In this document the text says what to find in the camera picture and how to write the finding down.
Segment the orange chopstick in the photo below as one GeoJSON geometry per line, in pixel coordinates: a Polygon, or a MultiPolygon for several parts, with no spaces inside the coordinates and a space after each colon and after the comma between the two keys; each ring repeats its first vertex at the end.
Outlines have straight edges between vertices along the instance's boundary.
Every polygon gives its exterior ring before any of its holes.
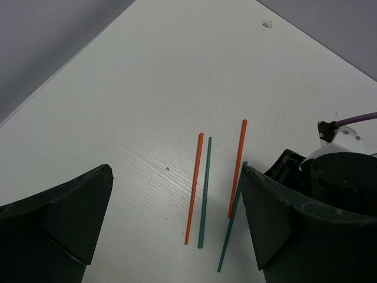
{"type": "Polygon", "coordinates": [[[233,176],[233,183],[232,183],[232,193],[230,196],[230,203],[229,203],[229,209],[228,209],[228,218],[231,218],[233,206],[234,206],[238,176],[239,176],[239,171],[240,171],[240,164],[241,164],[241,159],[242,159],[242,154],[243,154],[244,141],[246,137],[247,122],[248,122],[247,119],[244,119],[242,121],[242,127],[240,131],[239,145],[237,149],[236,164],[234,168],[234,176],[233,176]]]}
{"type": "Polygon", "coordinates": [[[185,245],[189,244],[191,223],[192,223],[192,217],[193,217],[193,211],[194,211],[194,202],[195,202],[195,195],[196,195],[196,188],[197,188],[197,181],[198,181],[199,170],[200,170],[201,153],[202,153],[202,148],[203,148],[203,139],[204,139],[204,134],[200,133],[199,136],[198,136],[196,159],[195,159],[194,172],[193,172],[193,181],[192,181],[192,186],[191,186],[190,204],[189,204],[187,225],[186,225],[186,234],[185,234],[185,240],[184,240],[185,245]]]}

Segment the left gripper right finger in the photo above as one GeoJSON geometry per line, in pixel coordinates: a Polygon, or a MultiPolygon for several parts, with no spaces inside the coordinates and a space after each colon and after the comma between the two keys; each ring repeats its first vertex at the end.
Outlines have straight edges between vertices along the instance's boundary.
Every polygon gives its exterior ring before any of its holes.
{"type": "Polygon", "coordinates": [[[267,282],[376,281],[376,218],[316,201],[251,166],[240,182],[267,282]]]}

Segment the green chopstick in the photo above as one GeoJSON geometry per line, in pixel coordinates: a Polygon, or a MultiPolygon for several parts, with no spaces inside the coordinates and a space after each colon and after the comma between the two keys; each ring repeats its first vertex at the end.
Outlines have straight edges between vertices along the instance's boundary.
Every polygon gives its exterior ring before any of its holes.
{"type": "Polygon", "coordinates": [[[238,182],[238,185],[237,185],[236,194],[235,194],[235,198],[234,198],[234,201],[233,201],[233,210],[232,210],[232,214],[231,214],[228,226],[227,226],[227,231],[226,231],[226,235],[225,235],[224,242],[223,242],[223,247],[222,247],[221,254],[220,254],[219,264],[218,264],[218,267],[217,267],[218,273],[221,272],[223,262],[224,262],[224,257],[225,257],[226,250],[227,250],[227,247],[228,247],[228,244],[229,244],[230,235],[231,235],[233,224],[234,224],[234,219],[235,219],[237,207],[238,207],[241,192],[242,192],[242,173],[243,173],[243,169],[247,165],[248,165],[248,162],[243,162],[243,164],[242,164],[242,171],[241,171],[241,174],[240,174],[240,177],[239,177],[239,182],[238,182]]]}
{"type": "Polygon", "coordinates": [[[198,249],[202,249],[204,246],[204,234],[205,234],[206,212],[207,212],[207,196],[208,196],[208,189],[209,189],[211,145],[212,145],[212,137],[210,136],[208,139],[208,145],[207,145],[206,168],[205,168],[204,183],[203,183],[203,198],[202,198],[202,204],[201,204],[199,240],[198,240],[198,245],[197,245],[198,249]]]}

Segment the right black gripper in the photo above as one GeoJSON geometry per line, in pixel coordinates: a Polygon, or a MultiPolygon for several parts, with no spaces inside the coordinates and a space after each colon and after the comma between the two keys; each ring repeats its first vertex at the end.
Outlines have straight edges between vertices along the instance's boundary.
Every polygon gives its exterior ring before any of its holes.
{"type": "Polygon", "coordinates": [[[376,216],[376,155],[327,153],[305,159],[287,149],[265,175],[338,209],[376,216]]]}

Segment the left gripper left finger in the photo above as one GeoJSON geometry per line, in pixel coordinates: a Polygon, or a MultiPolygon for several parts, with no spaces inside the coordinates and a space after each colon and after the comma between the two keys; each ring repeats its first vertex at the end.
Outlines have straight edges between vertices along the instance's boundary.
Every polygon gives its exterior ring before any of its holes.
{"type": "Polygon", "coordinates": [[[113,188],[108,164],[1,206],[1,282],[81,282],[113,188]]]}

